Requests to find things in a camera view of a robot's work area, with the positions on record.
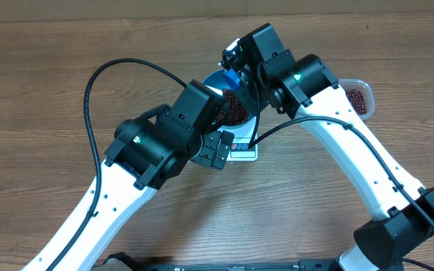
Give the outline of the blue plastic measuring scoop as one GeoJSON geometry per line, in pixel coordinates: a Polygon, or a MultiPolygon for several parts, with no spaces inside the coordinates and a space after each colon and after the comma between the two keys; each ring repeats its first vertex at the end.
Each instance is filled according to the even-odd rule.
{"type": "Polygon", "coordinates": [[[225,69],[223,72],[223,78],[232,90],[236,90],[240,86],[240,77],[233,69],[225,69]]]}

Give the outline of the red beans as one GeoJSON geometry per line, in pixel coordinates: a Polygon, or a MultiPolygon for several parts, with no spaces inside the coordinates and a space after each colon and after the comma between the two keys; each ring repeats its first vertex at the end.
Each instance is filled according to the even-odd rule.
{"type": "Polygon", "coordinates": [[[215,119],[216,123],[222,126],[238,126],[246,123],[249,120],[249,112],[239,103],[234,91],[224,88],[224,98],[230,106],[228,116],[225,116],[225,110],[219,112],[218,117],[215,119]]]}

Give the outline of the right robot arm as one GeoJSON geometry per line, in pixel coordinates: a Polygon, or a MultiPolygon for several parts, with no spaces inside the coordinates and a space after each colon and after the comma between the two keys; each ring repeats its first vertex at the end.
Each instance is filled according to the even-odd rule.
{"type": "Polygon", "coordinates": [[[434,187],[403,169],[364,124],[342,84],[317,55],[300,59],[270,24],[222,52],[225,80],[252,115],[271,106],[301,124],[350,179],[369,214],[341,254],[339,270],[390,270],[434,236],[434,187]]]}

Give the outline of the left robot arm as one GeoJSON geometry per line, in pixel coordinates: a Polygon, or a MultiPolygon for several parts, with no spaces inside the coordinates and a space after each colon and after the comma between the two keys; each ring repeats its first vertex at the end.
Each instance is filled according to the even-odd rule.
{"type": "Polygon", "coordinates": [[[125,120],[88,191],[26,270],[89,270],[128,219],[188,162],[223,169],[234,136],[213,127],[222,90],[191,81],[173,106],[125,120]]]}

